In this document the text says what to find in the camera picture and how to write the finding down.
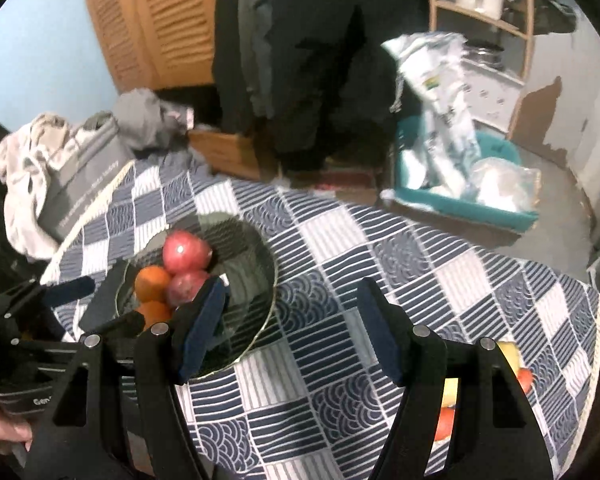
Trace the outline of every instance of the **louvered door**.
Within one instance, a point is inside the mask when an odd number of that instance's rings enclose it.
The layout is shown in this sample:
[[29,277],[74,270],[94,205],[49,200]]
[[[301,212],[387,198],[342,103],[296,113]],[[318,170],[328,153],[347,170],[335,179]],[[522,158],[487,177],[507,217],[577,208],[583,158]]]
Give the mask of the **louvered door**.
[[213,82],[216,0],[87,0],[120,91]]

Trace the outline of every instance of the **light blue wall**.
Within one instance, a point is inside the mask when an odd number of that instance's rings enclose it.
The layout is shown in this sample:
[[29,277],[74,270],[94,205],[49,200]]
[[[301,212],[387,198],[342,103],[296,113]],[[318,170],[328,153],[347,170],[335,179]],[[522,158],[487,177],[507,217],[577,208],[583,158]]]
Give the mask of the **light blue wall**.
[[16,130],[41,112],[72,122],[118,93],[84,0],[7,0],[0,9],[0,123]]

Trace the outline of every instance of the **human hand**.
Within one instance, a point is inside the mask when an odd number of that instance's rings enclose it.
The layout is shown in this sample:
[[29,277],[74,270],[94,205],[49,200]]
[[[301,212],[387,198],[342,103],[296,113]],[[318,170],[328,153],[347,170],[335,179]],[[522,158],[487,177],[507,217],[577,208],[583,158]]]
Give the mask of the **human hand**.
[[33,432],[26,420],[13,420],[0,410],[0,454],[9,454],[13,442],[22,442],[27,451],[31,446]]

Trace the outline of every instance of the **metal bolt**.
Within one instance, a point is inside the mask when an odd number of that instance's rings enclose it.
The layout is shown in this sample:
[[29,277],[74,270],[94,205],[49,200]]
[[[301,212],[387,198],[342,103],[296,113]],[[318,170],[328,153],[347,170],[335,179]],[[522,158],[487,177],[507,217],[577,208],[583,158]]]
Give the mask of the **metal bolt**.
[[483,337],[480,339],[480,346],[485,350],[493,350],[496,348],[496,342],[490,337]]
[[169,331],[169,325],[166,323],[156,323],[151,327],[151,333],[153,335],[166,334]]
[[427,326],[416,325],[413,327],[413,333],[418,337],[427,337],[431,333],[431,330]]
[[87,348],[94,348],[100,344],[100,336],[98,334],[91,334],[84,340],[84,345]]

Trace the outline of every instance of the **table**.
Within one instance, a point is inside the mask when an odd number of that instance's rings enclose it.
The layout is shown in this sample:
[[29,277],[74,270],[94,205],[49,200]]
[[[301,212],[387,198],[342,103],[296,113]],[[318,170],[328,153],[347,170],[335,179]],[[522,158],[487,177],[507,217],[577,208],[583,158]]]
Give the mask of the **table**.
[[[93,276],[192,212],[255,225],[279,266],[276,311],[238,364],[178,388],[198,450],[257,479],[366,479],[401,396],[382,373],[355,301],[370,276],[442,337],[515,341],[556,476],[582,437],[600,370],[600,295],[547,266],[361,205],[136,161],[91,208],[43,282]],[[59,307],[67,338],[90,298]],[[442,468],[448,440],[427,471]]]

